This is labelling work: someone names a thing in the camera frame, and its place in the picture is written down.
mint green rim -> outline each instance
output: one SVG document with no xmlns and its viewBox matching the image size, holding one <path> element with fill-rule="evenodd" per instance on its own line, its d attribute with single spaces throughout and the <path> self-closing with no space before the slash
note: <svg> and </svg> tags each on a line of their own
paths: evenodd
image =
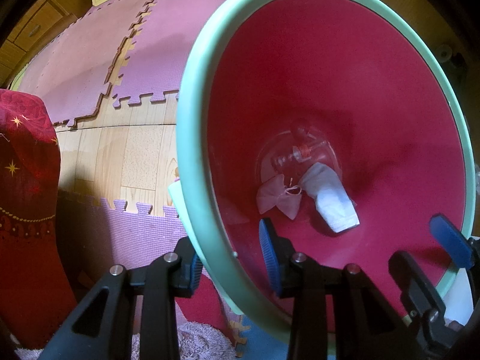
<svg viewBox="0 0 480 360">
<path fill-rule="evenodd" d="M 190 52 L 179 92 L 177 154 L 183 197 L 198 245 L 209 268 L 231 300 L 259 327 L 288 342 L 291 319 L 268 300 L 250 280 L 233 254 L 218 213 L 208 160 L 206 126 L 212 81 L 220 57 L 237 28 L 256 10 L 273 0 L 227 0 L 210 17 Z M 466 204 L 462 234 L 471 235 L 475 212 L 475 174 L 472 147 L 457 98 L 445 74 L 412 28 L 380 0 L 352 0 L 377 13 L 417 49 L 435 75 L 457 125 L 466 173 Z M 458 269 L 450 266 L 438 283 L 443 297 Z"/>
</svg>

black clamp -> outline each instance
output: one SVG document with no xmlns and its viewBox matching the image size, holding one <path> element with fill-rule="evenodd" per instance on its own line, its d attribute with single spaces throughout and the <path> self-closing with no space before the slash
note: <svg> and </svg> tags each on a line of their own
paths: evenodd
<svg viewBox="0 0 480 360">
<path fill-rule="evenodd" d="M 140 360 L 179 360 L 175 297 L 190 298 L 202 263 L 190 240 L 131 270 L 114 265 L 81 300 L 39 360 L 130 360 L 137 295 L 143 295 Z"/>
<path fill-rule="evenodd" d="M 444 215 L 434 215 L 430 232 L 458 268 L 465 268 L 472 292 L 473 306 L 480 300 L 480 240 L 468 240 Z"/>
<path fill-rule="evenodd" d="M 337 359 L 424 359 L 402 319 L 357 264 L 335 269 L 295 252 L 269 218 L 259 226 L 271 287 L 295 297 L 287 360 L 327 359 L 326 295 L 332 295 Z"/>
<path fill-rule="evenodd" d="M 458 338 L 458 332 L 445 326 L 442 298 L 406 251 L 390 257 L 388 271 L 402 291 L 400 300 L 411 318 L 409 331 L 429 358 L 442 359 Z"/>
</svg>

red fabric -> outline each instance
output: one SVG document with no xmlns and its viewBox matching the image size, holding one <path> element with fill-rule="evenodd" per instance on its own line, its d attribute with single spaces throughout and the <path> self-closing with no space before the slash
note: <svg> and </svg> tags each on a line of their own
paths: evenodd
<svg viewBox="0 0 480 360">
<path fill-rule="evenodd" d="M 55 243 L 60 152 L 33 95 L 0 90 L 0 133 L 0 318 L 39 348 L 75 307 Z"/>
</svg>

metal pin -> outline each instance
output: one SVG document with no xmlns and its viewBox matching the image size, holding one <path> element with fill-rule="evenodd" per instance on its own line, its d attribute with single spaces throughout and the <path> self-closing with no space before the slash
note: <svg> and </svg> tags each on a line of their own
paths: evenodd
<svg viewBox="0 0 480 360">
<path fill-rule="evenodd" d="M 123 267 L 119 264 L 114 265 L 110 268 L 110 274 L 113 276 L 118 276 L 123 272 Z"/>
<path fill-rule="evenodd" d="M 351 262 L 350 264 L 346 265 L 346 271 L 351 275 L 359 274 L 362 269 L 355 263 Z"/>
<path fill-rule="evenodd" d="M 307 255 L 301 251 L 296 252 L 292 256 L 292 261 L 296 263 L 303 263 L 307 259 Z"/>
<path fill-rule="evenodd" d="M 168 263 L 174 263 L 179 259 L 179 255 L 175 252 L 169 251 L 167 254 L 165 254 L 165 256 L 163 256 L 163 259 Z"/>
<path fill-rule="evenodd" d="M 428 320 L 430 322 L 435 322 L 438 318 L 438 314 L 439 314 L 438 310 L 435 310 L 435 309 L 431 310 L 430 315 L 428 316 Z"/>
</svg>

white cloth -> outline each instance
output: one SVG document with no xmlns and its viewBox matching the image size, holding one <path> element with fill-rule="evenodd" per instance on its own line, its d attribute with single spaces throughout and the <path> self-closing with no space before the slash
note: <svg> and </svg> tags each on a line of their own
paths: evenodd
<svg viewBox="0 0 480 360">
<path fill-rule="evenodd" d="M 315 200 L 317 211 L 335 233 L 360 224 L 353 204 L 332 168 L 314 163 L 298 184 Z"/>
<path fill-rule="evenodd" d="M 277 206 L 290 219 L 295 219 L 300 209 L 302 190 L 298 186 L 287 188 L 284 181 L 284 175 L 276 175 L 258 188 L 257 207 L 260 214 Z"/>
</svg>

